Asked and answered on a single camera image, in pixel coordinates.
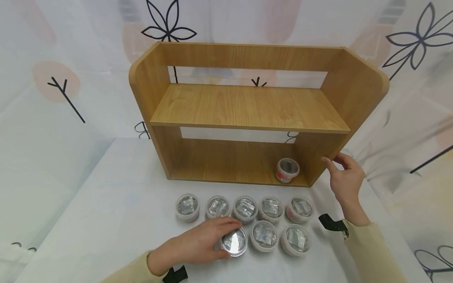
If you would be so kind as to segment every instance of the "sleeve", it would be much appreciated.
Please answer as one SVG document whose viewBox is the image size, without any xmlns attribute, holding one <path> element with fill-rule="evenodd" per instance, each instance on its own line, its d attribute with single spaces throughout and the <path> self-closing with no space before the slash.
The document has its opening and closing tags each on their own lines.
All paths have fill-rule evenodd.
<svg viewBox="0 0 453 283">
<path fill-rule="evenodd" d="M 147 265 L 147 257 L 151 251 L 147 251 L 133 262 L 116 271 L 101 283 L 159 283 L 167 275 L 153 275 Z"/>
<path fill-rule="evenodd" d="M 363 283 L 407 283 L 400 266 L 387 248 L 378 225 L 357 227 L 343 219 L 349 237 L 345 240 Z"/>
</svg>

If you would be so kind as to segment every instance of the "hand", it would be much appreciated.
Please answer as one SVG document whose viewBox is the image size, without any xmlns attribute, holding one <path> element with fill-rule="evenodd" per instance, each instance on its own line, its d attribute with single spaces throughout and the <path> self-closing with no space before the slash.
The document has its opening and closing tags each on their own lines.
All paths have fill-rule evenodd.
<svg viewBox="0 0 453 283">
<path fill-rule="evenodd" d="M 365 172 L 349 155 L 339 153 L 334 159 L 344 170 L 339 170 L 327 157 L 323 162 L 330 172 L 330 188 L 340 203 L 345 218 L 355 226 L 370 224 L 359 202 L 359 190 L 362 186 Z"/>
<path fill-rule="evenodd" d="M 241 222 L 230 217 L 207 220 L 152 251 L 148 255 L 148 268 L 152 274 L 161 276 L 177 264 L 229 259 L 228 252 L 214 250 L 214 246 L 221 237 L 240 227 Z"/>
</svg>

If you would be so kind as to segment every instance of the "round container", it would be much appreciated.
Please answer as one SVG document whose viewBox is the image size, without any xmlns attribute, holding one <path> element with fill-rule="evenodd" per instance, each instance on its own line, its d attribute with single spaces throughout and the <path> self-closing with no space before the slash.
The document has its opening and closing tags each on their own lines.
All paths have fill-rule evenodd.
<svg viewBox="0 0 453 283">
<path fill-rule="evenodd" d="M 293 197 L 286 205 L 285 214 L 293 223 L 304 223 L 313 216 L 313 206 L 306 198 Z"/>
<path fill-rule="evenodd" d="M 232 257 L 243 255 L 247 249 L 247 235 L 244 229 L 236 229 L 221 239 L 220 246 L 226 250 Z"/>
<path fill-rule="evenodd" d="M 278 223 L 283 216 L 283 205 L 275 197 L 265 197 L 260 201 L 258 209 L 259 220 Z"/>
<path fill-rule="evenodd" d="M 250 242 L 257 251 L 269 253 L 277 246 L 277 229 L 270 222 L 258 221 L 253 225 Z"/>
<path fill-rule="evenodd" d="M 253 198 L 241 196 L 234 201 L 233 216 L 242 224 L 252 223 L 257 214 L 258 206 Z"/>
<path fill-rule="evenodd" d="M 176 215 L 185 222 L 193 222 L 200 213 L 200 201 L 193 194 L 184 194 L 176 201 Z"/>
<path fill-rule="evenodd" d="M 282 183 L 289 183 L 299 175 L 299 164 L 294 159 L 282 158 L 277 163 L 277 179 Z"/>
<path fill-rule="evenodd" d="M 287 255 L 302 257 L 310 251 L 311 238 L 301 225 L 292 224 L 283 230 L 280 244 Z"/>
<path fill-rule="evenodd" d="M 222 196 L 212 197 L 206 203 L 206 216 L 209 219 L 216 217 L 225 217 L 230 215 L 231 206 L 229 201 Z"/>
</svg>

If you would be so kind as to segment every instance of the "white tablecloth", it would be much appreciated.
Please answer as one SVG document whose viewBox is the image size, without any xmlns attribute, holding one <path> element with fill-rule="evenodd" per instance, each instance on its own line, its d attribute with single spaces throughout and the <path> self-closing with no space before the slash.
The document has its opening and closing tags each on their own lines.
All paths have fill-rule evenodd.
<svg viewBox="0 0 453 283">
<path fill-rule="evenodd" d="M 99 282 L 145 250 L 201 223 L 206 201 L 216 194 L 230 202 L 243 194 L 257 201 L 276 196 L 284 204 L 295 195 L 309 198 L 316 213 L 304 226 L 311 233 L 312 249 L 306 258 L 298 259 L 285 255 L 280 247 L 273 253 L 259 254 L 249 246 L 237 259 L 186 265 L 189 282 L 358 282 L 342 234 L 325 230 L 318 221 L 323 213 L 335 220 L 342 218 L 328 179 L 328 172 L 324 172 L 312 188 L 169 181 L 150 140 L 118 139 L 16 282 Z M 175 201 L 186 192 L 197 195 L 202 205 L 194 223 L 181 223 L 175 216 Z M 362 186 L 360 200 L 372 221 L 381 227 L 409 282 L 428 283 L 368 183 Z M 277 225 L 279 233 L 288 224 L 283 219 Z M 250 229 L 250 225 L 246 226 L 247 233 Z"/>
</svg>

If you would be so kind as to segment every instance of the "wood grain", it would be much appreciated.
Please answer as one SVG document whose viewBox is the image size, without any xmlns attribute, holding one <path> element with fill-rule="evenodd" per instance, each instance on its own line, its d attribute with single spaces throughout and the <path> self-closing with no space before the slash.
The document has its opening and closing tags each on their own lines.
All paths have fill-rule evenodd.
<svg viewBox="0 0 453 283">
<path fill-rule="evenodd" d="M 314 133 L 349 128 L 319 89 L 171 84 L 152 125 Z"/>
<path fill-rule="evenodd" d="M 337 47 L 221 43 L 162 43 L 169 66 L 328 72 Z"/>
<path fill-rule="evenodd" d="M 312 185 L 325 170 L 322 156 L 333 159 L 357 132 L 389 90 L 387 75 L 344 48 L 321 90 L 351 129 L 346 135 L 300 134 L 294 145 Z"/>
<path fill-rule="evenodd" d="M 152 127 L 149 122 L 170 85 L 168 68 L 163 61 L 160 43 L 153 45 L 132 64 L 129 70 L 129 83 L 168 177 L 182 136 L 179 127 Z"/>
<path fill-rule="evenodd" d="M 179 152 L 170 179 L 308 186 L 303 172 L 290 184 L 280 183 L 275 176 L 280 159 L 298 160 L 292 144 L 183 139 Z"/>
</svg>

